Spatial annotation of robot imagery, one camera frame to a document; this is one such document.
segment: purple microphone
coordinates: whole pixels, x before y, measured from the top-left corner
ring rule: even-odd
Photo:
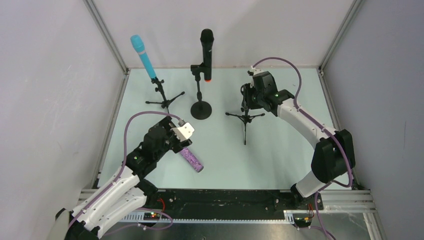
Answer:
[[[187,162],[194,168],[194,170],[196,170],[196,172],[200,173],[200,171],[203,170],[202,163],[187,147],[181,150],[179,154],[181,154],[181,156],[187,160]]]

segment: robotic arm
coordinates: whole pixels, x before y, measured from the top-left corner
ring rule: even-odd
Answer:
[[[244,85],[243,102],[250,109],[265,109],[276,117],[288,122],[314,148],[311,171],[298,183],[291,187],[296,202],[301,202],[347,172],[345,161],[335,142],[325,132],[327,130],[341,144],[350,168],[355,166],[355,155],[352,135],[345,129],[337,131],[332,127],[318,128],[310,119],[300,112],[302,105],[296,107],[294,96],[287,90],[278,91],[274,77],[268,71],[252,68],[248,71],[252,76],[251,83]]]
[[[184,121],[179,125],[176,127],[167,116],[148,130],[143,142],[127,155],[120,177],[116,179],[121,168],[70,212],[72,224],[66,240],[98,240],[124,216],[145,205],[147,198],[158,189],[144,178],[169,150],[178,153],[192,144],[189,138],[194,128]]]

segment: black microphone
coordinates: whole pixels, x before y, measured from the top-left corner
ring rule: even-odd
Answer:
[[[200,35],[201,46],[203,47],[203,64],[204,81],[210,82],[212,80],[212,45],[214,44],[214,34],[209,28],[203,29]]]

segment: white wall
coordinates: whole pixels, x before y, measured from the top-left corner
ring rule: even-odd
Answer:
[[[205,28],[214,33],[215,66],[250,66],[269,56],[318,66],[353,0],[95,2],[131,68],[142,67],[130,42],[134,34],[143,39],[154,67],[200,64],[200,34]]]
[[[324,70],[390,240],[423,239],[424,1],[370,0]]]
[[[0,239],[41,240],[91,179],[123,74],[83,1],[0,3]]]

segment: round base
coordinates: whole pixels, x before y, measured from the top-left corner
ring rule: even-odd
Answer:
[[[193,118],[197,120],[205,120],[212,114],[212,107],[205,101],[198,101],[191,106],[190,112]]]

